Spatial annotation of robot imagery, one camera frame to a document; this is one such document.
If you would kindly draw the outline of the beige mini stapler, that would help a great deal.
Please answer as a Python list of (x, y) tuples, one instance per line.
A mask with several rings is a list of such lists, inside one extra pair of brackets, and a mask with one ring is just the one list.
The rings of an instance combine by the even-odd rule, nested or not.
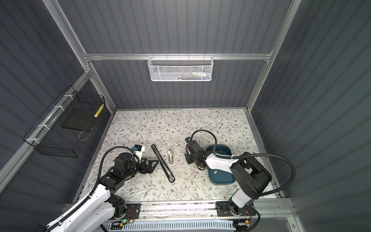
[(173, 156), (172, 148), (168, 148), (168, 160), (169, 160), (169, 164), (174, 163), (174, 156)]

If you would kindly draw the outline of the black long stapler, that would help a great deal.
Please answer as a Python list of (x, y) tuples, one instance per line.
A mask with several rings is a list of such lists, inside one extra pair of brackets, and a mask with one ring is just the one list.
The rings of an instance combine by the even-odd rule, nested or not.
[(167, 177), (167, 179), (169, 180), (170, 183), (174, 183), (175, 182), (175, 176), (173, 175), (173, 173), (171, 172), (170, 168), (168, 167), (168, 165), (166, 164), (165, 160), (163, 159), (163, 157), (161, 156), (161, 154), (159, 153), (157, 147), (155, 144), (152, 144), (151, 145), (151, 149), (152, 151), (154, 152), (154, 154), (156, 155), (157, 159), (159, 160), (159, 163)]

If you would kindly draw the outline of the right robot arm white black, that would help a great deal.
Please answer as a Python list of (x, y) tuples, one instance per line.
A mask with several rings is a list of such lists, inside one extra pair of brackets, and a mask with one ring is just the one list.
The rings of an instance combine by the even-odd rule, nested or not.
[(187, 149), (185, 157), (188, 164), (195, 163), (201, 170), (220, 170), (233, 174), (240, 186), (229, 199), (229, 209), (235, 215), (239, 214), (245, 205), (258, 199), (271, 182), (271, 174), (255, 157), (219, 158), (217, 153), (206, 152), (198, 142), (189, 137), (185, 142)]

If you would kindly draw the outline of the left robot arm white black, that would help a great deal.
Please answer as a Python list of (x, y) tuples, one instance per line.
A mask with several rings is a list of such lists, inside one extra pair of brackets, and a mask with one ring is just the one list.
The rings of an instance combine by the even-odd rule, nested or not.
[(158, 160), (138, 160), (136, 154), (119, 154), (112, 170), (102, 176), (83, 199), (47, 224), (45, 231), (92, 232), (111, 218), (128, 217), (125, 200), (115, 193), (137, 173), (153, 173), (158, 164)]

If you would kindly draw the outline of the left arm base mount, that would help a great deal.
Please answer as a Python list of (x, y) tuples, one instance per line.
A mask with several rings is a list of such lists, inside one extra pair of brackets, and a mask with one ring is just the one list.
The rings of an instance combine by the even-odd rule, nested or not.
[(125, 208), (119, 212), (118, 215), (114, 216), (114, 219), (124, 220), (128, 222), (129, 220), (136, 220), (139, 218), (141, 212), (141, 204), (125, 204)]

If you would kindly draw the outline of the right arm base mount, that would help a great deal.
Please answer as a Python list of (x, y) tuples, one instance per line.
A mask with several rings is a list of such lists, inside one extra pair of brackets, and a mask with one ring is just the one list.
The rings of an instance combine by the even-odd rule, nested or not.
[(252, 217), (256, 215), (252, 204), (246, 204), (239, 208), (232, 201), (218, 201), (215, 203), (215, 209), (219, 217)]

